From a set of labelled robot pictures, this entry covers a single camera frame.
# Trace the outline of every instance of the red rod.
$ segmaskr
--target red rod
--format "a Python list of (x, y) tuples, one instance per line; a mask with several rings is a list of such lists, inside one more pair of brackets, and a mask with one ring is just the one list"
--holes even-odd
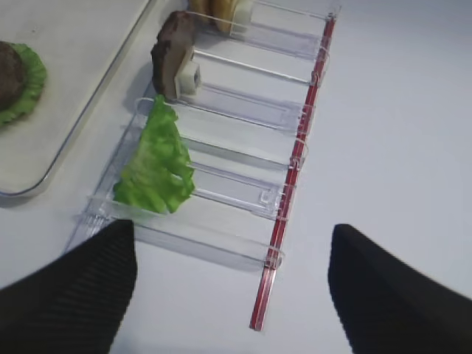
[[(315, 68), (313, 70), (314, 84), (308, 89), (308, 94), (305, 101), (305, 108), (303, 110), (304, 114), (299, 123), (298, 134), (296, 136), (297, 140), (295, 141), (294, 149), (292, 151), (292, 161), (301, 161), (303, 156), (303, 150), (305, 147), (305, 141), (310, 127), (310, 122), (313, 119), (313, 106), (315, 104), (316, 95), (318, 94), (320, 84), (319, 80), (322, 77), (325, 61), (327, 60), (327, 53), (325, 50), (329, 49), (331, 37), (333, 36), (335, 22), (335, 18), (331, 17), (326, 21), (326, 24), (324, 26), (321, 47), (318, 52)], [(296, 185), (296, 180), (298, 179), (299, 175), (298, 167), (299, 166), (295, 164), (293, 168), (289, 169), (285, 178), (285, 187), (283, 190), (282, 200), (280, 201), (280, 208), (279, 212), (277, 213), (277, 220), (274, 224), (274, 229), (272, 231), (271, 238), (271, 246), (277, 249), (282, 246), (282, 241), (285, 234), (285, 227), (287, 225), (288, 211), (290, 209), (290, 204), (294, 196), (294, 187), (292, 186)], [(268, 259), (271, 259), (273, 253), (273, 250), (269, 250)], [(264, 318), (266, 317), (267, 305), (269, 297), (271, 295), (271, 289), (272, 284), (274, 283), (275, 274), (276, 270), (272, 265), (267, 265), (266, 267), (264, 267), (259, 284), (259, 290), (257, 291), (254, 310), (252, 311), (251, 324), (249, 326), (253, 330), (261, 331), (263, 329)]]

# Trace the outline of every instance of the green lettuce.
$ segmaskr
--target green lettuce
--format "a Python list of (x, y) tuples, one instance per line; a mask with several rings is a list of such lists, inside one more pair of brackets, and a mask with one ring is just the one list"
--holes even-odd
[(27, 82), (20, 98), (8, 109), (0, 111), (0, 127), (33, 111), (47, 78), (46, 67), (35, 51), (26, 44), (9, 43), (9, 45), (18, 53), (25, 65)]
[(147, 118), (139, 146), (114, 185), (114, 200), (150, 210), (175, 212), (195, 185), (188, 149), (176, 126), (176, 112), (159, 95)]

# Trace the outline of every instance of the white table surface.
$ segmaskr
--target white table surface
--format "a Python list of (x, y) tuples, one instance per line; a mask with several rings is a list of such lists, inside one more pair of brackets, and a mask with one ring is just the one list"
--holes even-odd
[[(471, 18), (467, 0), (346, 0), (264, 332), (257, 276), (139, 245), (113, 353), (350, 353), (327, 287), (336, 223), (472, 297)], [(62, 252), (120, 119), (88, 122), (44, 194), (0, 201), (0, 286)]]

